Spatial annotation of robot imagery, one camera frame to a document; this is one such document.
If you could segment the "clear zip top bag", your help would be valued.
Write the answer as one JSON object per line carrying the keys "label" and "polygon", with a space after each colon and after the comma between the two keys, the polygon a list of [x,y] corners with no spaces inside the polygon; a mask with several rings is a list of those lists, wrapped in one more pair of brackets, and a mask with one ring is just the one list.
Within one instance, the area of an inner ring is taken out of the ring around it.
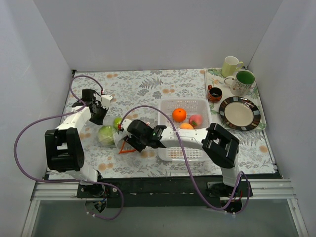
{"label": "clear zip top bag", "polygon": [[136,149],[125,141],[126,136],[127,134],[124,131],[117,131],[113,134],[114,144],[118,148],[118,153],[120,155],[136,151]]}

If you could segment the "fake orange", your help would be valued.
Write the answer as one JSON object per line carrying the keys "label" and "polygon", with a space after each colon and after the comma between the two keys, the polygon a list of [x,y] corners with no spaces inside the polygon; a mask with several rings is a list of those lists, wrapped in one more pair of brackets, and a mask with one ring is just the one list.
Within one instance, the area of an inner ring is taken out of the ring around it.
{"label": "fake orange", "polygon": [[175,122],[183,122],[187,117],[187,113],[183,108],[176,108],[172,112],[172,118]]}

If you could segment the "fake peach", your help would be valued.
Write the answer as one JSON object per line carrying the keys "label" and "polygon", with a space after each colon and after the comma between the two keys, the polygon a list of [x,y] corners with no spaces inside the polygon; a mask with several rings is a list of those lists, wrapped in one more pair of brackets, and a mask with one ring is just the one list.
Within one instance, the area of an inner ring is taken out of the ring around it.
{"label": "fake peach", "polygon": [[202,117],[202,115],[195,114],[195,115],[191,115],[191,116],[189,117],[189,124],[190,124],[193,128],[196,128],[196,127],[201,126],[202,123],[203,123],[203,117]]}
{"label": "fake peach", "polygon": [[194,127],[191,124],[189,124],[189,123],[182,123],[182,124],[180,124],[179,128],[180,129],[186,129],[186,130],[194,129]]}

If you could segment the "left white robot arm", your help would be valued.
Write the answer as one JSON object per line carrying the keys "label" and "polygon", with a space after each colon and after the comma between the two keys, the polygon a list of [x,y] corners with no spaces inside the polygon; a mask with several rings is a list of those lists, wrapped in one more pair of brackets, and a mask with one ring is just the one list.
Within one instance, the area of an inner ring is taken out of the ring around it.
{"label": "left white robot arm", "polygon": [[102,125],[109,109],[111,95],[98,94],[93,89],[82,90],[81,99],[72,105],[72,114],[56,128],[45,133],[47,165],[50,170],[66,173],[82,184],[82,190],[93,197],[105,195],[105,185],[99,171],[85,163],[80,132],[90,121]]}

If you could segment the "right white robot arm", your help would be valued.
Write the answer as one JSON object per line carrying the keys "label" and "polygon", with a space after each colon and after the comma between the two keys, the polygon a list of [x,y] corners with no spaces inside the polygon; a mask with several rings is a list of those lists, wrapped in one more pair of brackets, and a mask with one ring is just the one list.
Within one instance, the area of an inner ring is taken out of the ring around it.
{"label": "right white robot arm", "polygon": [[220,188],[229,196],[235,196],[241,191],[237,154],[239,140],[217,123],[211,123],[208,128],[178,129],[166,125],[151,128],[143,121],[125,119],[118,126],[123,139],[138,152],[146,147],[153,149],[169,149],[179,147],[201,150],[210,160],[221,168],[223,185]]}

